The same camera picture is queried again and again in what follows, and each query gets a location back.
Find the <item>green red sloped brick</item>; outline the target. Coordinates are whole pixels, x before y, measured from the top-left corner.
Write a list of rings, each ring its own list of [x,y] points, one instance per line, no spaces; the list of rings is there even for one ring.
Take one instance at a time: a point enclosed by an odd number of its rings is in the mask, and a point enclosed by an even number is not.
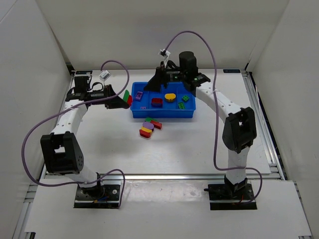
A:
[[[133,97],[130,95],[130,92],[128,90],[125,90],[123,100],[131,106],[133,103]]]

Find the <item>yellow oval brick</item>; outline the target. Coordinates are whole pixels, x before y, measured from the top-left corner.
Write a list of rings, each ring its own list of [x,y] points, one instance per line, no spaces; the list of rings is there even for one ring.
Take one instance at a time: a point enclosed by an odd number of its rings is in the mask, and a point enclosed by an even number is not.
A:
[[[172,103],[176,100],[176,94],[175,93],[167,93],[164,95],[164,99],[168,103]]]

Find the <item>purple curved brick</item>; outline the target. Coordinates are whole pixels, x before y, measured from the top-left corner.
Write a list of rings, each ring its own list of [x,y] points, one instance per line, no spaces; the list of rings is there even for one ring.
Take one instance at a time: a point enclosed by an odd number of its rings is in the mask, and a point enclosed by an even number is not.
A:
[[[142,99],[142,97],[143,97],[143,92],[137,91],[137,93],[135,94],[135,100],[136,100],[137,102],[140,102],[141,99]]]

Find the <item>small green brick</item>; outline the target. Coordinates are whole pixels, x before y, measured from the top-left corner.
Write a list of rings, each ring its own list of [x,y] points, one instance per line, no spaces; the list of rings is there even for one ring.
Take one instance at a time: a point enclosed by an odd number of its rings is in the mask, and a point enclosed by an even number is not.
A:
[[[181,99],[182,99],[183,102],[186,103],[186,102],[189,101],[190,97],[188,95],[184,95]]]

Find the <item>red yellow purple brick stack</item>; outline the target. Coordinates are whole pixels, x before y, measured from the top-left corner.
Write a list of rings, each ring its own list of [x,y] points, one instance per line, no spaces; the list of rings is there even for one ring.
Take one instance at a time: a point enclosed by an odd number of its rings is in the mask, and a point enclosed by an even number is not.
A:
[[[154,130],[154,125],[150,122],[144,122],[139,130],[140,136],[150,138]]]

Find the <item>green number two brick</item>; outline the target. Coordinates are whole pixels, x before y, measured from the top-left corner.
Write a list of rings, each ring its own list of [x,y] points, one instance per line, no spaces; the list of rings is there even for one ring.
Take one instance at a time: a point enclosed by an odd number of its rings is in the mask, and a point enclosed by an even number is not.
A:
[[[179,102],[177,105],[178,105],[178,108],[180,110],[185,110],[186,109],[185,104],[183,102]]]

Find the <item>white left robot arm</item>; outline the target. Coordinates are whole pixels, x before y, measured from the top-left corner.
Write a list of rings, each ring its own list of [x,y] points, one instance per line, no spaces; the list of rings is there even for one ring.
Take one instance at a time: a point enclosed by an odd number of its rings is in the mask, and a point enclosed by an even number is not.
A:
[[[77,182],[85,193],[102,194],[99,174],[84,163],[84,155],[76,139],[83,116],[91,105],[107,109],[128,109],[130,103],[116,95],[111,85],[94,90],[92,75],[74,76],[74,87],[66,96],[65,113],[50,134],[40,140],[46,170]]]

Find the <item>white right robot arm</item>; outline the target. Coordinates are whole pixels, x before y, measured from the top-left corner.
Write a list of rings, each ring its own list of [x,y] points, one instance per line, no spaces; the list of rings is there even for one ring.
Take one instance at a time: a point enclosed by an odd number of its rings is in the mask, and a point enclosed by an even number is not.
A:
[[[216,113],[216,121],[221,120],[224,123],[222,140],[228,149],[228,166],[218,170],[226,173],[224,183],[231,193],[245,188],[247,156],[257,136],[253,109],[237,105],[218,91],[215,87],[216,80],[199,72],[193,52],[181,52],[179,65],[169,60],[168,51],[161,50],[160,55],[163,61],[144,91],[160,92],[171,82],[182,82],[188,92],[206,103]]]

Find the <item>blue divided plastic bin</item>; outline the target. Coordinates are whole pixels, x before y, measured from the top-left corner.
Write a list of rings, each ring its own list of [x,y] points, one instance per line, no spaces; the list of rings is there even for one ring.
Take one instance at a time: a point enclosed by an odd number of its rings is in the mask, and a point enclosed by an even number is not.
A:
[[[138,118],[192,118],[196,110],[195,97],[183,83],[169,83],[161,86],[159,92],[145,91],[146,82],[132,85],[133,103],[130,110]]]

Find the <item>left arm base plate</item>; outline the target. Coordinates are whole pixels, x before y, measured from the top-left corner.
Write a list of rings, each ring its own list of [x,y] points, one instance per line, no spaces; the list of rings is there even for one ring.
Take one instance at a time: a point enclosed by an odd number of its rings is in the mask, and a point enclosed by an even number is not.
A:
[[[76,209],[119,209],[122,204],[126,181],[98,182],[96,186],[83,188],[78,186],[73,208]]]

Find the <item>aluminium front rail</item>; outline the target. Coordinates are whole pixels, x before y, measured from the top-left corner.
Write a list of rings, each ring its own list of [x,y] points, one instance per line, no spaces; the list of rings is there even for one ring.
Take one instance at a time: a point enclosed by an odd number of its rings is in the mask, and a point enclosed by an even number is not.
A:
[[[104,179],[108,180],[119,180],[122,179],[121,174],[111,174],[106,176]],[[260,177],[258,174],[249,174],[247,175],[248,179],[259,179]],[[271,174],[263,174],[263,179],[278,179],[278,173],[271,173]],[[67,179],[63,176],[56,176],[46,174],[44,179]],[[197,174],[197,175],[174,175],[174,174],[166,174],[166,175],[159,175],[159,174],[144,174],[144,175],[134,175],[134,174],[127,174],[125,175],[126,180],[221,180],[224,179],[224,175],[222,174]]]

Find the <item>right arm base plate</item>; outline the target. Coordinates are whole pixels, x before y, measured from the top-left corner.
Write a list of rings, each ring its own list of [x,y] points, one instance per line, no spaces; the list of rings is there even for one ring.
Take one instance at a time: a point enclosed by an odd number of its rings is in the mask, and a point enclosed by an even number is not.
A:
[[[231,194],[224,184],[209,184],[204,192],[208,193],[211,211],[256,210],[252,185]]]

